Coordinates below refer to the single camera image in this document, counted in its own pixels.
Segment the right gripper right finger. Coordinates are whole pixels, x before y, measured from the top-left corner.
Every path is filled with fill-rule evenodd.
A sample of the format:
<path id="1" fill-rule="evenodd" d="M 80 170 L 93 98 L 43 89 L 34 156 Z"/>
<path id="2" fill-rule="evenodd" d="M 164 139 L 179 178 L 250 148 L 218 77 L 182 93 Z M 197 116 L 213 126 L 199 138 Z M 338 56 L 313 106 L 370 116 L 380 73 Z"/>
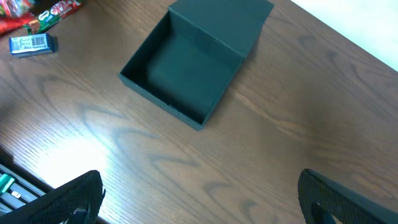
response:
<path id="1" fill-rule="evenodd" d="M 397 213 L 315 172 L 304 169 L 298 200 L 305 223 L 397 223 Z"/>

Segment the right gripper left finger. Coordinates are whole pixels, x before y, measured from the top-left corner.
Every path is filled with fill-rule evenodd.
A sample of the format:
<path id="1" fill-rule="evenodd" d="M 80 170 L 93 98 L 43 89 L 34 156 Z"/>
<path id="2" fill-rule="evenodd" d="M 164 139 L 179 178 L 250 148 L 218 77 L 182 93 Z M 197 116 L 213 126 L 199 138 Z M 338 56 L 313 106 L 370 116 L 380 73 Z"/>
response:
<path id="1" fill-rule="evenodd" d="M 38 199 L 1 216 L 1 224 L 95 224 L 106 191 L 91 170 Z"/>

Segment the black Haribo gummy bag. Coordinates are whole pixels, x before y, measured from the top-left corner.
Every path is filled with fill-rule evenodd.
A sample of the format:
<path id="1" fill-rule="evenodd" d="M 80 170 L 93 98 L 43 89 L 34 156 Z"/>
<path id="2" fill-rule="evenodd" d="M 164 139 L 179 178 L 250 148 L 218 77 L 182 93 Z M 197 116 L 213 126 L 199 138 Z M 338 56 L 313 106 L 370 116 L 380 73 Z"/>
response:
<path id="1" fill-rule="evenodd" d="M 35 4 L 34 0 L 1 0 L 1 17 L 21 17 Z"/>

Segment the black gift box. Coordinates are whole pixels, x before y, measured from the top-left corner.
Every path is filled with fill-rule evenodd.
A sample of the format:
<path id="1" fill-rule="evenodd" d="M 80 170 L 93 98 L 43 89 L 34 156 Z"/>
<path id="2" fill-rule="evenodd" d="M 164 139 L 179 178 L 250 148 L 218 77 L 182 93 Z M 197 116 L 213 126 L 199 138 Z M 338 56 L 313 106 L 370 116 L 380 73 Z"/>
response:
<path id="1" fill-rule="evenodd" d="M 177 0 L 119 78 L 201 130 L 250 54 L 273 7 L 267 0 Z"/>

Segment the red snack packet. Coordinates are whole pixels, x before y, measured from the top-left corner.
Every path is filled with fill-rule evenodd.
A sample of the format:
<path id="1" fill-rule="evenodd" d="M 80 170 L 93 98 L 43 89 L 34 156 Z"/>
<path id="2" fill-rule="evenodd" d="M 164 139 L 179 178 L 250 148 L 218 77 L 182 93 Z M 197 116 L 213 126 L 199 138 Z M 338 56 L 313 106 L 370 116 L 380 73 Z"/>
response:
<path id="1" fill-rule="evenodd" d="M 35 16 L 30 12 L 22 15 L 21 17 L 1 17 L 1 35 L 21 28 L 34 18 Z"/>

